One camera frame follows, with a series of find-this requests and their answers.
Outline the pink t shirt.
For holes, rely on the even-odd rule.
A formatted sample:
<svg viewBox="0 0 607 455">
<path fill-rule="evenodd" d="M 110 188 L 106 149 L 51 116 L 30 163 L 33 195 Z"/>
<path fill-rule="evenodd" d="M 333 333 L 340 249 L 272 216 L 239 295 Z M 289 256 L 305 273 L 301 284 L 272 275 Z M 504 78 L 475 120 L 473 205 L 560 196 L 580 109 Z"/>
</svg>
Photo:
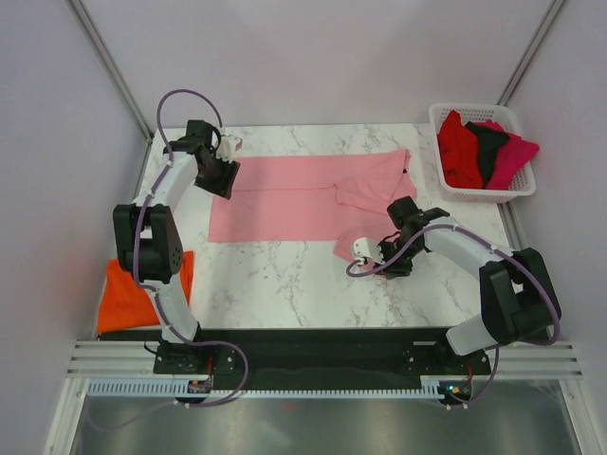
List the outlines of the pink t shirt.
<svg viewBox="0 0 607 455">
<path fill-rule="evenodd" d="M 331 242 L 352 261 L 362 237 L 396 232 L 387 208 L 415 197 L 406 149 L 362 155 L 258 156 L 241 161 L 231 197 L 212 202 L 211 243 Z"/>
</svg>

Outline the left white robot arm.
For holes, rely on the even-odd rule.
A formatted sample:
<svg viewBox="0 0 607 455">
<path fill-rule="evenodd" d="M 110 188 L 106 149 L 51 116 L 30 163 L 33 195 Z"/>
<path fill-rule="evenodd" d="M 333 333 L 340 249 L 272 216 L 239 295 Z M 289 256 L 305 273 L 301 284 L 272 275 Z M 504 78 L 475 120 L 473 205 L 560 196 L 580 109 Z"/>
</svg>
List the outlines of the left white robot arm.
<svg viewBox="0 0 607 455">
<path fill-rule="evenodd" d="M 199 323 L 180 280 L 184 248 L 174 218 L 185 191 L 198 187 L 226 200 L 240 163 L 243 140 L 204 120 L 190 120 L 186 133 L 167 140 L 162 166 L 152 186 L 131 203 L 113 210 L 120 268 L 151 299 L 162 339 L 176 345 L 175 362 L 197 373 L 208 362 L 208 350 L 195 341 Z"/>
</svg>

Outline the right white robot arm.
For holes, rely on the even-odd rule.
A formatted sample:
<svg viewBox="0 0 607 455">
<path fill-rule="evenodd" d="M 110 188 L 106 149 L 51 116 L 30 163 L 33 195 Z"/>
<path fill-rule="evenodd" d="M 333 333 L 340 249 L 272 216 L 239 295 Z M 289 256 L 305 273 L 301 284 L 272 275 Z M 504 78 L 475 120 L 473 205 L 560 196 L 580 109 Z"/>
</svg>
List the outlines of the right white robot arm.
<svg viewBox="0 0 607 455">
<path fill-rule="evenodd" d="M 561 335 L 561 307 L 542 254 L 496 246 L 440 208 L 420 209 L 411 197 L 387 208 L 396 233 L 367 242 L 376 273 L 406 277 L 414 258 L 439 254 L 478 281 L 480 314 L 447 330 L 434 349 L 436 366 L 456 373 L 480 350 L 514 342 L 550 346 Z"/>
</svg>

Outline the red t shirt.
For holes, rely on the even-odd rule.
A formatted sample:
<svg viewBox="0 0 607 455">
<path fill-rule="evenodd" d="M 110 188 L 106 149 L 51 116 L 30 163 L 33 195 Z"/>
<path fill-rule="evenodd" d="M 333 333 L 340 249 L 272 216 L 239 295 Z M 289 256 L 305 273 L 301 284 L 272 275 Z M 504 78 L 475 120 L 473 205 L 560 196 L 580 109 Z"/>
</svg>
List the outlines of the red t shirt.
<svg viewBox="0 0 607 455">
<path fill-rule="evenodd" d="M 451 110 L 437 135 L 441 165 L 446 183 L 453 188 L 481 190 L 484 186 L 478 166 L 479 142 Z"/>
</svg>

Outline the white plastic laundry basket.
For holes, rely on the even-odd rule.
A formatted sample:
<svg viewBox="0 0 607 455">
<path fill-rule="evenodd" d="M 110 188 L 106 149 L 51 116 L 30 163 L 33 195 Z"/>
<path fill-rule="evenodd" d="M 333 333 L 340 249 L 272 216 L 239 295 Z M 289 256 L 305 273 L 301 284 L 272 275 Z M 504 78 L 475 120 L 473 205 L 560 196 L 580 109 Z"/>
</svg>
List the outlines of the white plastic laundry basket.
<svg viewBox="0 0 607 455">
<path fill-rule="evenodd" d="M 429 108 L 441 191 L 449 199 L 502 204 L 536 191 L 531 160 L 540 146 L 523 138 L 500 105 L 443 102 Z"/>
</svg>

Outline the black t shirt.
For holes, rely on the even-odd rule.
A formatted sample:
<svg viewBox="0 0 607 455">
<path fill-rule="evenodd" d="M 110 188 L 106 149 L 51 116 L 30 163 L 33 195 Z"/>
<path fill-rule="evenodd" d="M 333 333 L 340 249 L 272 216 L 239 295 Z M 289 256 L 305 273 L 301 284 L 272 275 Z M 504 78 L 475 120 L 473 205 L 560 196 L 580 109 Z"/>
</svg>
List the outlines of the black t shirt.
<svg viewBox="0 0 607 455">
<path fill-rule="evenodd" d="M 478 141 L 477 164 L 483 188 L 485 188 L 493 176 L 497 155 L 500 149 L 509 142 L 510 137 L 505 132 L 477 125 L 471 121 L 467 122 L 465 127 L 476 136 Z"/>
</svg>

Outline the magenta t shirt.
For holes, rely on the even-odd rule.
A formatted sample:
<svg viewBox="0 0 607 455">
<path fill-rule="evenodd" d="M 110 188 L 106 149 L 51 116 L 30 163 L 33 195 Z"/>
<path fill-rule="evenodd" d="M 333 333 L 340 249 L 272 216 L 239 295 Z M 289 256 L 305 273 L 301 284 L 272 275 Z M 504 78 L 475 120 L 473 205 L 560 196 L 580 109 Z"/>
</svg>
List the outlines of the magenta t shirt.
<svg viewBox="0 0 607 455">
<path fill-rule="evenodd" d="M 498 149 L 494 170 L 486 188 L 507 191 L 515 175 L 539 152 L 540 145 L 518 135 L 506 134 L 508 141 Z"/>
</svg>

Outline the folded orange t shirt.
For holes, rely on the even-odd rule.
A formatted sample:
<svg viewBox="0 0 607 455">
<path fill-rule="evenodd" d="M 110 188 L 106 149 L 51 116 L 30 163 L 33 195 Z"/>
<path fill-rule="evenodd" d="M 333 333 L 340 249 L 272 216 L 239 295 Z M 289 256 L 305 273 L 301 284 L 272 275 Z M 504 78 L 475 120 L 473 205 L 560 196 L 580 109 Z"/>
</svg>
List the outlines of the folded orange t shirt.
<svg viewBox="0 0 607 455">
<path fill-rule="evenodd" d="M 178 318 L 192 318 L 190 300 L 193 288 L 195 253 L 187 250 L 183 253 L 182 265 L 178 276 L 171 278 L 171 285 L 179 282 L 176 291 L 162 282 L 145 282 L 158 291 L 167 291 L 160 297 L 162 309 L 170 322 Z M 97 332 L 107 334 L 128 329 L 137 329 L 160 324 L 156 304 L 146 289 L 138 287 L 130 272 L 120 267 L 117 258 L 108 261 L 105 268 L 106 284 L 98 313 Z"/>
</svg>

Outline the left corner aluminium post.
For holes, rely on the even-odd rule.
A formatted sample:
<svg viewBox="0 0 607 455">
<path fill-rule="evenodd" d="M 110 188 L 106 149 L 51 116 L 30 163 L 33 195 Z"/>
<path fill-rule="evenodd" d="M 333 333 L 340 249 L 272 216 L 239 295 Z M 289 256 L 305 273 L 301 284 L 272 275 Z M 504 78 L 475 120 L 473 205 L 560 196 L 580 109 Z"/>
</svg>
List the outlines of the left corner aluminium post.
<svg viewBox="0 0 607 455">
<path fill-rule="evenodd" d="M 127 113 L 138 127 L 138 130 L 145 141 L 151 143 L 154 133 L 147 124 L 127 81 L 124 79 L 85 2 L 82 0 L 66 0 L 65 3 L 74 15 L 78 26 L 83 32 L 83 35 L 91 46 L 94 54 L 100 61 L 106 76 L 117 92 Z"/>
</svg>

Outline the corner aluminium post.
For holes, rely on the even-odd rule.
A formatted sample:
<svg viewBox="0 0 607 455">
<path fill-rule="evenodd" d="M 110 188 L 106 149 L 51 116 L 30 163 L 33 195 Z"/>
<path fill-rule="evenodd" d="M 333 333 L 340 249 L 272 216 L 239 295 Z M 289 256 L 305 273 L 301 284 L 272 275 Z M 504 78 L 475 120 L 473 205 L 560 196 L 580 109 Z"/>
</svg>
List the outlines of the corner aluminium post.
<svg viewBox="0 0 607 455">
<path fill-rule="evenodd" d="M 91 46 L 94 54 L 100 61 L 106 76 L 117 92 L 127 113 L 138 127 L 138 130 L 145 141 L 151 143 L 154 133 L 147 124 L 127 81 L 124 79 L 85 2 L 82 0 L 66 0 L 65 3 L 74 15 L 78 26 L 83 32 L 83 35 Z"/>
<path fill-rule="evenodd" d="M 523 54 L 507 80 L 506 86 L 497 99 L 497 104 L 508 106 L 521 87 L 525 76 L 539 56 L 551 32 L 559 22 L 561 15 L 569 4 L 568 0 L 552 0 L 527 43 Z"/>
</svg>

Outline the aluminium frame rail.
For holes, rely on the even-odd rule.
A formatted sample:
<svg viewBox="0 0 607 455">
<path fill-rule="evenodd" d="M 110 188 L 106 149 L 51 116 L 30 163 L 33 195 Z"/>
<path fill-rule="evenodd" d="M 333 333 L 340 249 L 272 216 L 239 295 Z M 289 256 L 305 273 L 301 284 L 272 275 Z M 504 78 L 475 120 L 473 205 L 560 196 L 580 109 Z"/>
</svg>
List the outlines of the aluminium frame rail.
<svg viewBox="0 0 607 455">
<path fill-rule="evenodd" d="M 79 341 L 67 371 L 74 377 L 149 377 L 154 364 L 154 356 L 141 341 Z M 514 343 L 500 350 L 496 377 L 580 380 L 582 370 L 568 342 L 547 347 Z"/>
</svg>

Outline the right corner aluminium post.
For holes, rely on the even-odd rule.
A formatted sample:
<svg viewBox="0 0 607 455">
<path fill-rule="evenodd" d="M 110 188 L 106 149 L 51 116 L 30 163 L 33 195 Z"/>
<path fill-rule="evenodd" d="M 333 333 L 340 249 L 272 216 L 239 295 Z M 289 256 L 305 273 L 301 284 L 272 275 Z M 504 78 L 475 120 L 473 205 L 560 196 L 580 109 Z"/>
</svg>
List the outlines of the right corner aluminium post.
<svg viewBox="0 0 607 455">
<path fill-rule="evenodd" d="M 559 22 L 561 15 L 569 4 L 568 0 L 552 0 L 527 43 L 523 54 L 507 80 L 506 86 L 497 99 L 497 104 L 508 106 L 521 87 L 525 76 L 539 56 L 551 32 Z"/>
</svg>

